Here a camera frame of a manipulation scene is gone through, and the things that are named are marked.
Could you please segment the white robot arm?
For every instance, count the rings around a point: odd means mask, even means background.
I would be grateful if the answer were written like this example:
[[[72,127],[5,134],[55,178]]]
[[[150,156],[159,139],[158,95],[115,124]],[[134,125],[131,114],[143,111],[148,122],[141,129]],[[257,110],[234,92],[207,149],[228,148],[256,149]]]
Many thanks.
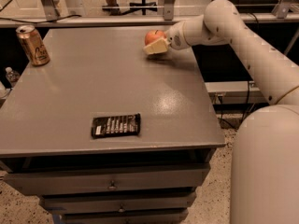
[[[229,45],[268,105],[240,125],[232,152],[230,224],[299,224],[299,66],[243,22],[228,0],[166,31],[149,31],[144,51]]]

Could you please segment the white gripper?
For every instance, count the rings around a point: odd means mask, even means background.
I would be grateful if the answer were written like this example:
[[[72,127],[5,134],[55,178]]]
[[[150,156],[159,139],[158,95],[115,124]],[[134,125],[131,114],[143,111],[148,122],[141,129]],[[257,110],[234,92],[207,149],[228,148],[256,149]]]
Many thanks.
[[[184,21],[177,22],[166,31],[167,39],[158,38],[146,45],[143,50],[147,55],[152,55],[167,52],[169,46],[176,50],[189,48],[190,45],[185,39],[183,27]]]

